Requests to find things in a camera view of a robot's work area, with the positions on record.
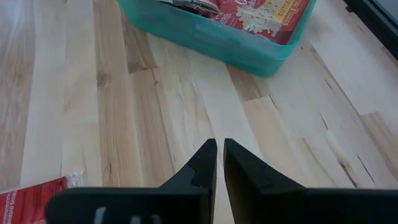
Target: wooden floor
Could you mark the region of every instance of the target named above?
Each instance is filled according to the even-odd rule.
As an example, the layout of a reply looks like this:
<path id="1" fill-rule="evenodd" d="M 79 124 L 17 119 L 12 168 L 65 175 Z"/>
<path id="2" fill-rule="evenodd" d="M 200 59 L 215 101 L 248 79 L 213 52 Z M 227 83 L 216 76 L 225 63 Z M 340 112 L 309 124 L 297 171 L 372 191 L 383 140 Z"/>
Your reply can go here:
<path id="1" fill-rule="evenodd" d="M 85 170 L 159 186 L 233 138 L 311 187 L 398 188 L 398 62 L 320 0 L 274 78 L 134 28 L 114 0 L 0 1 L 0 191 Z M 216 223 L 232 223 L 218 163 Z"/>

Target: popcorn bag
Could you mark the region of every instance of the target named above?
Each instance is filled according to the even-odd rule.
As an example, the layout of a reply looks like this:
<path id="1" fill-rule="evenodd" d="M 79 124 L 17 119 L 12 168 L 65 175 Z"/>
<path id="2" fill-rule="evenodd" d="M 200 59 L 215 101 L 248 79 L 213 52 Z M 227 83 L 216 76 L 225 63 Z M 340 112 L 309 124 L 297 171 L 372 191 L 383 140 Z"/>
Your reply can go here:
<path id="1" fill-rule="evenodd" d="M 219 0 L 210 19 L 287 44 L 310 0 Z"/>
<path id="2" fill-rule="evenodd" d="M 83 172 L 0 195 L 1 224 L 44 224 L 44 209 L 56 193 L 83 186 Z"/>

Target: red package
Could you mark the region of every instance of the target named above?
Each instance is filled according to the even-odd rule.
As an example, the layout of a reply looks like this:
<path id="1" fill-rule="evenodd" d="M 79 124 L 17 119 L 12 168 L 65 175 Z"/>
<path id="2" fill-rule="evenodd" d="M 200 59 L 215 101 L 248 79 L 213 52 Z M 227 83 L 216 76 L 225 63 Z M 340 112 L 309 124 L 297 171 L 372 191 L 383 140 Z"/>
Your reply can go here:
<path id="1" fill-rule="evenodd" d="M 219 0 L 210 19 L 287 44 L 310 0 Z"/>
<path id="2" fill-rule="evenodd" d="M 45 224 L 50 198 L 69 187 L 82 185 L 82 172 L 0 195 L 1 224 Z"/>

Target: black plastic object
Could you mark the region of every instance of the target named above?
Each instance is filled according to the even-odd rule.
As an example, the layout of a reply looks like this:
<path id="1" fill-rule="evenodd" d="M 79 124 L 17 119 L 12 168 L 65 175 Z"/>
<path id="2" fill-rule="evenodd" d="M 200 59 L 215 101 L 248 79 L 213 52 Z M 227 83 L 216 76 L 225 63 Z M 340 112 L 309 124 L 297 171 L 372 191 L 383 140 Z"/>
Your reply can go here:
<path id="1" fill-rule="evenodd" d="M 306 189 L 232 139 L 224 174 L 235 223 L 398 223 L 398 191 Z"/>
<path id="2" fill-rule="evenodd" d="M 355 12 L 374 35 L 398 59 L 398 1 L 344 0 L 349 12 Z"/>
<path id="3" fill-rule="evenodd" d="M 75 188 L 47 204 L 48 224 L 213 223 L 217 145 L 207 140 L 157 189 Z"/>
<path id="4" fill-rule="evenodd" d="M 49 224 L 212 223 L 216 142 L 209 139 L 158 189 L 77 188 L 54 196 Z M 398 191 L 307 189 L 232 139 L 224 176 L 235 223 L 398 223 Z"/>

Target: teal plastic bin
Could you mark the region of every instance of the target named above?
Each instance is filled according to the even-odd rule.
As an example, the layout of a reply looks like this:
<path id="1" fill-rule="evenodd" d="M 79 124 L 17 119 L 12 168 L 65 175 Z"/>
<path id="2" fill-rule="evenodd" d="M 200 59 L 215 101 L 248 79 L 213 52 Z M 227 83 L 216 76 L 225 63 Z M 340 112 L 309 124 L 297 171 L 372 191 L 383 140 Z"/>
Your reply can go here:
<path id="1" fill-rule="evenodd" d="M 316 0 L 287 45 L 279 45 L 156 0 L 117 0 L 134 26 L 260 77 L 273 76 L 300 42 Z"/>

